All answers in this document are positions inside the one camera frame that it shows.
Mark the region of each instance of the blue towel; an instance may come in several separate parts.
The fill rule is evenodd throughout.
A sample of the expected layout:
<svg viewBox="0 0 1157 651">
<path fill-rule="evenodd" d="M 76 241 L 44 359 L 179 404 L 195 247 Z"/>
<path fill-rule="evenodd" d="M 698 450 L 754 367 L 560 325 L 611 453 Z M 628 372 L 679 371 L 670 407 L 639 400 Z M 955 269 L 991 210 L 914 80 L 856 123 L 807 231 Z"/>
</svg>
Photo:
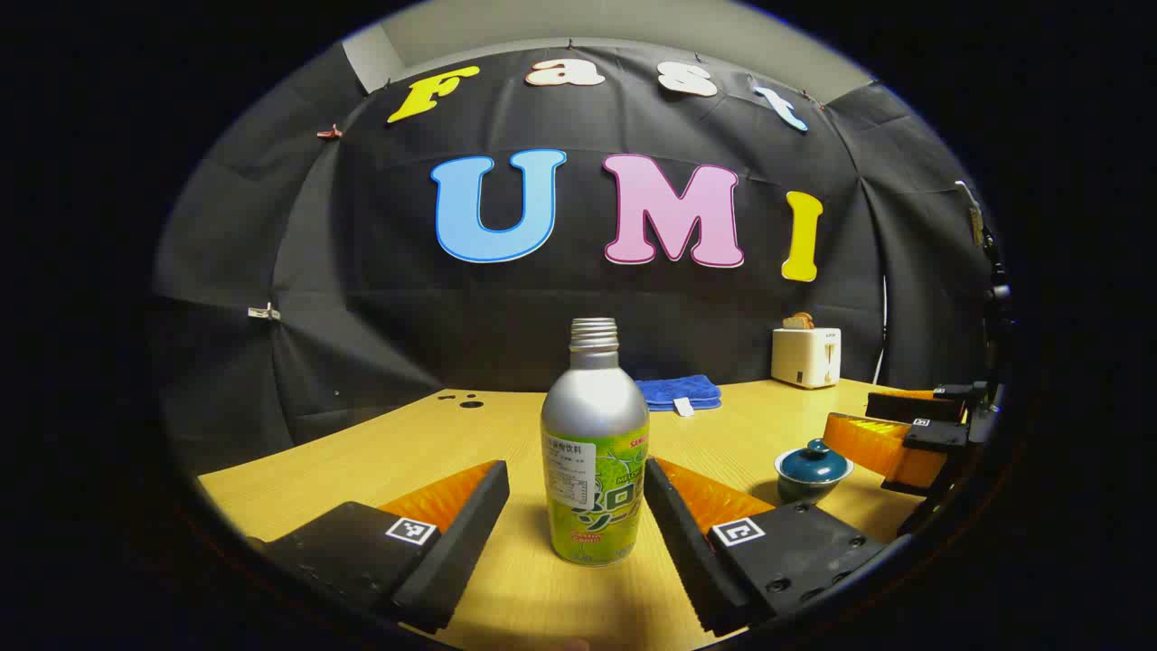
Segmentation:
<svg viewBox="0 0 1157 651">
<path fill-rule="evenodd" d="M 720 389 L 707 376 L 691 376 L 673 380 L 636 380 L 639 390 L 651 412 L 675 412 L 673 401 L 685 398 L 694 409 L 715 409 L 722 405 Z"/>
</svg>

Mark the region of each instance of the pink letter m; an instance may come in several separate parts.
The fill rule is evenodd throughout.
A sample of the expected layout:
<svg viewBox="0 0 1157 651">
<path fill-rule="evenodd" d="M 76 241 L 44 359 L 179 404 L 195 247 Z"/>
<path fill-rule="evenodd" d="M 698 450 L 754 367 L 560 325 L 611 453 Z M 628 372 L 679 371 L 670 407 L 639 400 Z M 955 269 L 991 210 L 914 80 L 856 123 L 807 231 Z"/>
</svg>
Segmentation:
<svg viewBox="0 0 1157 651">
<path fill-rule="evenodd" d="M 606 259 L 617 264 L 644 264 L 655 259 L 643 220 L 650 219 L 663 252 L 675 261 L 699 224 L 699 243 L 691 259 L 703 266 L 739 266 L 743 251 L 735 230 L 732 191 L 739 177 L 729 169 L 701 164 L 691 173 L 678 197 L 666 177 L 648 156 L 616 154 L 603 161 L 619 186 L 619 222 L 614 241 L 606 245 Z"/>
</svg>

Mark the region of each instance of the aluminum bottle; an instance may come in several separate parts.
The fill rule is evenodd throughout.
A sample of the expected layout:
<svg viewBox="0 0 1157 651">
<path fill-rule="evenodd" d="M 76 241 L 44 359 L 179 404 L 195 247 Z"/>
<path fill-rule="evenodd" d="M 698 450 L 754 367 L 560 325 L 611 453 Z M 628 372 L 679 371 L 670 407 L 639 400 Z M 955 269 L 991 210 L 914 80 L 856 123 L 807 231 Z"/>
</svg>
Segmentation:
<svg viewBox="0 0 1157 651">
<path fill-rule="evenodd" d="M 543 404 L 551 543 L 582 565 L 621 561 L 639 533 L 650 413 L 618 352 L 613 318 L 575 318 L 570 369 Z"/>
</svg>

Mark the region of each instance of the wooden table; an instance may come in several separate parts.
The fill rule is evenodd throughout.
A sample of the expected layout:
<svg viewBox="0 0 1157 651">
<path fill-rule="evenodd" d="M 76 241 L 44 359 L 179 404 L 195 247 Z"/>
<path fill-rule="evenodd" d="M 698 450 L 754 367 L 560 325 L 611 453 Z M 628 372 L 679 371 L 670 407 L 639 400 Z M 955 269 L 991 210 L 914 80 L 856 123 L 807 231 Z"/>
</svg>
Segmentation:
<svg viewBox="0 0 1157 651">
<path fill-rule="evenodd" d="M 774 380 L 721 387 L 723 406 L 690 419 L 651 414 L 650 453 L 772 504 L 773 461 L 823 436 L 827 414 L 862 415 L 875 385 L 841 380 L 805 391 Z M 459 407 L 467 393 L 484 404 Z M 454 400 L 439 397 L 454 395 Z M 545 394 L 445 390 L 373 421 L 257 461 L 200 478 L 244 534 L 274 540 L 333 506 L 377 506 L 447 475 L 503 459 L 510 500 L 450 626 L 435 638 L 464 649 L 552 649 L 582 637 L 604 649 L 698 649 L 705 632 L 679 583 L 655 518 L 642 510 L 625 561 L 582 568 L 551 549 L 538 416 Z M 820 506 L 887 542 L 919 498 L 880 490 L 856 467 Z"/>
</svg>

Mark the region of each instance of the white wall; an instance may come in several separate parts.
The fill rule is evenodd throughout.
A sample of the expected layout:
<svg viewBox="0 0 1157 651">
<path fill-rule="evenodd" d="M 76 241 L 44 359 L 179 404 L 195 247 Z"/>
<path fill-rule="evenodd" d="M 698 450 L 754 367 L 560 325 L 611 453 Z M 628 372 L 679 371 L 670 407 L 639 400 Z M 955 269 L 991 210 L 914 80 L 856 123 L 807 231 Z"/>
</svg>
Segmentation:
<svg viewBox="0 0 1157 651">
<path fill-rule="evenodd" d="M 697 52 L 806 89 L 820 102 L 871 81 L 838 52 L 729 0 L 427 0 L 351 37 L 346 51 L 359 76 L 381 79 L 374 90 L 385 77 L 492 52 L 566 45 L 568 38 L 576 45 L 626 40 Z"/>
</svg>

